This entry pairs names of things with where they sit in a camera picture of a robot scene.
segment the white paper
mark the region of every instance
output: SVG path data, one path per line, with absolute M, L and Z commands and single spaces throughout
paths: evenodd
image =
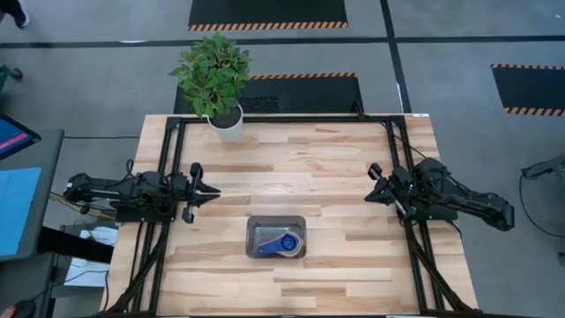
M 90 237 L 90 233 L 92 233 L 94 240 L 97 242 L 110 246 L 114 246 L 116 244 L 117 230 L 107 227 L 97 227 L 93 231 L 82 230 L 80 232 L 80 237 L 87 239 Z M 64 285 L 104 287 L 106 285 L 106 273 L 104 272 L 109 270 L 109 264 L 86 261 L 80 258 L 72 258 L 71 266 L 69 267 L 65 280 L 69 280 L 89 270 L 99 271 L 101 273 L 86 273 L 76 279 L 64 283 Z

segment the blue object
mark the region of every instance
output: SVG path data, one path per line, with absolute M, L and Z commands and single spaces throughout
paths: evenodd
M 270 254 L 277 254 L 280 252 L 292 252 L 297 248 L 297 239 L 289 233 L 284 233 L 282 236 L 274 240 L 263 243 L 259 246 L 259 255 L 267 256 Z
M 0 155 L 7 153 L 13 148 L 18 147 L 32 140 L 34 136 L 24 132 L 17 126 L 0 119 Z
M 14 255 L 26 226 L 41 168 L 0 171 L 0 255 Z

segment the potted plant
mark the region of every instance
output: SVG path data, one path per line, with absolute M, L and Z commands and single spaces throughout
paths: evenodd
M 249 51 L 216 32 L 181 56 L 182 64 L 169 75 L 177 76 L 189 107 L 207 117 L 223 142 L 241 141 L 243 110 L 237 98 L 249 80 Z

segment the blue folder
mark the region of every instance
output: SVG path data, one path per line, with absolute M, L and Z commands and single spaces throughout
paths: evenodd
M 14 255 L 26 226 L 41 168 L 0 171 L 0 255 Z

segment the monitor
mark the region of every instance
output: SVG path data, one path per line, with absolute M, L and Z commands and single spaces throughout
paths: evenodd
M 40 140 L 36 132 L 7 115 L 0 115 L 0 160 Z

